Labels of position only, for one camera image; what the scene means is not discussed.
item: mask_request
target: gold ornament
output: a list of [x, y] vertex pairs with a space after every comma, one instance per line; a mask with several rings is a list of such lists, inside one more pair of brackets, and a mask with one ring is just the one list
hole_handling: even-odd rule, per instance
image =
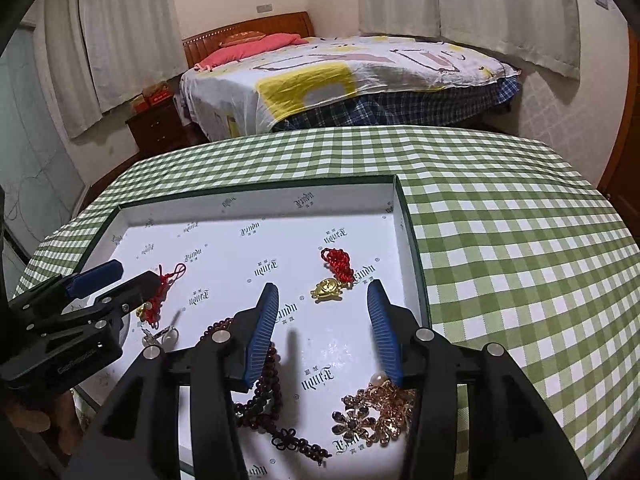
[[151, 310], [151, 307], [152, 307], [151, 302], [150, 302], [150, 301], [145, 301], [145, 303], [143, 303], [142, 305], [140, 305], [140, 306], [135, 310], [136, 316], [138, 316], [138, 317], [142, 317], [142, 313], [143, 313], [145, 310]]
[[[364, 437], [367, 447], [376, 442], [379, 442], [381, 446], [386, 446], [389, 441], [397, 440], [403, 431], [408, 432], [415, 402], [415, 390], [401, 390], [394, 386], [384, 374], [375, 374], [374, 377], [378, 380], [375, 381], [375, 384], [369, 383], [366, 390], [358, 390], [355, 396], [342, 398], [344, 407], [348, 410], [349, 418], [346, 419], [346, 424], [351, 430], [351, 434], [355, 432], [362, 438], [361, 433], [366, 433], [364, 428], [372, 428], [373, 433], [367, 433], [367, 436]], [[356, 410], [358, 415], [365, 410], [368, 415], [369, 408], [380, 413], [378, 420], [373, 417], [364, 419], [355, 416]], [[339, 412], [334, 412], [334, 420], [342, 422], [335, 418], [336, 413], [341, 415]], [[333, 430], [335, 433], [338, 427], [334, 426]], [[348, 432], [345, 433], [345, 440], [347, 440], [348, 434]]]
[[350, 283], [339, 282], [335, 278], [327, 278], [316, 285], [316, 290], [311, 291], [311, 297], [316, 303], [323, 300], [341, 300], [343, 288], [351, 288]]

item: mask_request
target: flower brooch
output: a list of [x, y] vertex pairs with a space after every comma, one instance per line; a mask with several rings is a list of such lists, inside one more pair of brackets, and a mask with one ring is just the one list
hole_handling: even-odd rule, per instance
[[[346, 415], [333, 412], [332, 419], [337, 424], [332, 431], [347, 443], [357, 435], [367, 447], [376, 442], [386, 446], [389, 441], [397, 440], [403, 431], [408, 431], [414, 401], [414, 390], [401, 390], [385, 374], [375, 374], [366, 390], [358, 390], [355, 396], [342, 398]], [[370, 408], [380, 413], [377, 420], [369, 416]]]

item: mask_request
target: gold pendant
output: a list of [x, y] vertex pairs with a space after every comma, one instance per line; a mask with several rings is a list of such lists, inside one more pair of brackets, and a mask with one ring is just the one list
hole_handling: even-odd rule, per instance
[[324, 300], [341, 300], [343, 288], [351, 288], [350, 283], [339, 282], [335, 278], [327, 278], [316, 285], [316, 290], [311, 291], [311, 297], [316, 303]]
[[142, 318], [142, 314], [145, 310], [151, 310], [151, 302], [150, 301], [145, 301], [145, 303], [143, 303], [142, 305], [140, 305], [136, 310], [136, 316]]

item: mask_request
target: door frame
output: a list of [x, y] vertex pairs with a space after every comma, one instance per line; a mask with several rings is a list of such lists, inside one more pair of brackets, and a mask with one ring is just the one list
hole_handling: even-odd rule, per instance
[[607, 167], [602, 174], [600, 183], [598, 184], [598, 191], [603, 195], [607, 195], [607, 187], [609, 186], [613, 175], [616, 173], [618, 164], [620, 163], [620, 157], [625, 148], [626, 137], [629, 134], [629, 128], [631, 127], [631, 117], [634, 114], [634, 106], [636, 104], [636, 92], [638, 91], [638, 38], [629, 29], [629, 80], [626, 86], [626, 100], [625, 109], [622, 112], [622, 120], [620, 121], [620, 129], [618, 130], [618, 136], [616, 142], [611, 150]]

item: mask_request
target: pearl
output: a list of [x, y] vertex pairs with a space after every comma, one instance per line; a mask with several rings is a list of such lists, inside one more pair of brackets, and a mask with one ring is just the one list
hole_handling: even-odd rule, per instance
[[371, 386], [382, 386], [382, 383], [388, 381], [388, 379], [384, 372], [376, 372], [369, 379], [369, 384], [371, 384]]

